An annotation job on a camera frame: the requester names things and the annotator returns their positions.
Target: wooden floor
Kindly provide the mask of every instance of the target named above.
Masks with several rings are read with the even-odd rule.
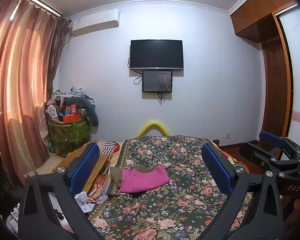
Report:
[[[263,174],[261,167],[259,167],[259,166],[255,165],[254,163],[248,161],[247,159],[243,158],[239,154],[239,147],[223,149],[223,147],[220,146],[220,149],[225,151],[226,153],[229,153],[237,161],[244,163],[248,167],[250,173]]]

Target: air conditioner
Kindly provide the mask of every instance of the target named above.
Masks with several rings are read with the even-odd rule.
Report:
[[[112,9],[73,19],[73,36],[119,27],[120,13]]]

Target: television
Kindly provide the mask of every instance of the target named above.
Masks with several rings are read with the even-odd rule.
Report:
[[[182,41],[131,41],[130,69],[183,69]]]
[[[142,92],[172,92],[172,71],[143,71]]]

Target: pink shirt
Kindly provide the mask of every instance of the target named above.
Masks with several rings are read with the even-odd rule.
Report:
[[[158,165],[149,173],[122,169],[121,177],[122,184],[120,192],[122,193],[143,192],[169,183],[169,177],[163,165]]]

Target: floral fabric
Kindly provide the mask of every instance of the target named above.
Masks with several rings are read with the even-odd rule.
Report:
[[[201,147],[207,142],[185,136],[127,140],[116,167],[163,164],[170,183],[138,198],[118,193],[96,205],[90,221],[106,240],[195,240],[226,200],[202,161]],[[232,229],[242,222],[249,202],[247,194]]]

